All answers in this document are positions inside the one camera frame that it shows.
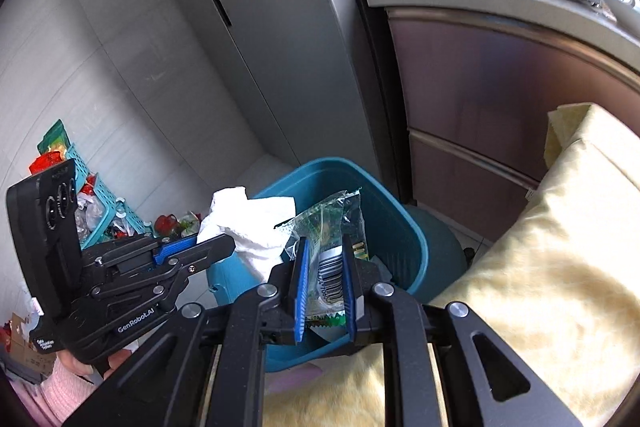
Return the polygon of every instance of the drawer handle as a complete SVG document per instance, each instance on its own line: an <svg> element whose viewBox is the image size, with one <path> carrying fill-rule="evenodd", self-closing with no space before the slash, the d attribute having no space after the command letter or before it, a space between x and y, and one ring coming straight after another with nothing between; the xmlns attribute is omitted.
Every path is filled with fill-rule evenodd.
<svg viewBox="0 0 640 427"><path fill-rule="evenodd" d="M449 153L461 160L473 163L473 165L492 172L493 174L496 174L511 183L515 183L522 188L526 188L527 190L535 191L540 184L540 182L535 181L535 179L530 178L526 174L522 174L522 172L518 172L507 165L497 162L496 160L492 160L491 158L487 158L487 156L462 147L462 145L433 136L433 134L410 128L409 136L415 138L421 143L424 143L425 145Z"/></svg>

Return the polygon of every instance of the camera lens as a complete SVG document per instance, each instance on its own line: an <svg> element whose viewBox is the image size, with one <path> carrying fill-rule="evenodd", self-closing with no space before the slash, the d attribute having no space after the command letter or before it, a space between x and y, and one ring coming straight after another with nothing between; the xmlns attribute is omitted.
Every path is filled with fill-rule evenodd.
<svg viewBox="0 0 640 427"><path fill-rule="evenodd" d="M66 216L66 211L69 208L69 193L66 190L66 183L61 183L58 186L58 211L60 217Z"/></svg>
<svg viewBox="0 0 640 427"><path fill-rule="evenodd" d="M69 192L69 203L74 203L76 201L76 181L75 180L69 180L68 192Z"/></svg>
<svg viewBox="0 0 640 427"><path fill-rule="evenodd" d="M47 220L47 226L50 230L56 227L56 200L53 196L49 196L47 204L45 206L45 219Z"/></svg>

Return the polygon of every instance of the cardboard box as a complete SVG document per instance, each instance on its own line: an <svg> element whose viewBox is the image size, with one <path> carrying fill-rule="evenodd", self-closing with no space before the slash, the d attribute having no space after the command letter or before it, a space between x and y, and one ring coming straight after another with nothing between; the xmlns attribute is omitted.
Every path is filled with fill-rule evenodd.
<svg viewBox="0 0 640 427"><path fill-rule="evenodd" d="M11 344L9 355L15 362L48 377L53 371L56 354L41 355L33 346L26 345L24 337L22 336L23 326L24 320L14 313L11 317Z"/></svg>
<svg viewBox="0 0 640 427"><path fill-rule="evenodd" d="M15 313L11 315L11 343L20 344L24 346L24 337L22 336L22 327L24 326L24 320L22 320Z"/></svg>

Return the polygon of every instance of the teal plastic basket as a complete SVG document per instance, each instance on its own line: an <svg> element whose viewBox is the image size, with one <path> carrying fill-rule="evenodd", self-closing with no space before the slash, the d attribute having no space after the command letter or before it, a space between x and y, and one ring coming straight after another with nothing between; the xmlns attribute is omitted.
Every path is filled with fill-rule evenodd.
<svg viewBox="0 0 640 427"><path fill-rule="evenodd" d="M82 156L78 153L75 144L71 144L66 150L66 159L73 158L76 161L76 191L80 189L86 183L86 179L89 176L90 170L87 164L82 159ZM107 186L102 182L100 176L96 174L94 192L102 206L104 206L104 215L100 220L98 227L82 242L80 247L82 250L92 247L100 241L102 234L110 225L113 218L116 216L116 210L119 206L124 206L124 211L127 213L127 222L138 233L148 232L140 216L136 214L127 203L116 202L116 196L111 192Z"/></svg>
<svg viewBox="0 0 640 427"><path fill-rule="evenodd" d="M98 174L95 175L94 192L98 201L100 201L102 206L104 206L104 215L100 220L100 224L91 234L89 234L89 237L87 237L80 246L83 250L98 243L102 234L107 230L107 227L116 216L116 196L114 196L113 192L111 192L104 183L102 183Z"/></svg>
<svg viewBox="0 0 640 427"><path fill-rule="evenodd" d="M78 154L76 144L74 143L66 150L65 157L67 160L71 158L76 160L76 192L79 192L86 183L87 176L89 175L89 167L86 166L86 163L84 163L84 160Z"/></svg>
<svg viewBox="0 0 640 427"><path fill-rule="evenodd" d="M124 211L127 213L127 222L133 227L136 232L145 233L150 231L147 227L145 227L145 223L144 221L142 221L142 219L140 219L140 216L136 214L126 202L124 204L117 203L116 206L117 209L124 209Z"/></svg>

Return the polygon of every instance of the cabinet drawer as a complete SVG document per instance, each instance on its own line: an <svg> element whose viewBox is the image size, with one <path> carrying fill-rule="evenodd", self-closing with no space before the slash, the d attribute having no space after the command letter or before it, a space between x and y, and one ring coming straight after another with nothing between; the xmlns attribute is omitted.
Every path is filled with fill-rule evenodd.
<svg viewBox="0 0 640 427"><path fill-rule="evenodd" d="M599 67L595 50L590 63L509 34L510 26L500 21L489 30L418 20L422 12L396 9L389 20L409 127L538 181L546 174L546 114L559 105L597 103L640 134L640 94ZM550 30L527 29L565 43Z"/></svg>
<svg viewBox="0 0 640 427"><path fill-rule="evenodd" d="M527 189L410 138L414 198L496 241L527 204Z"/></svg>

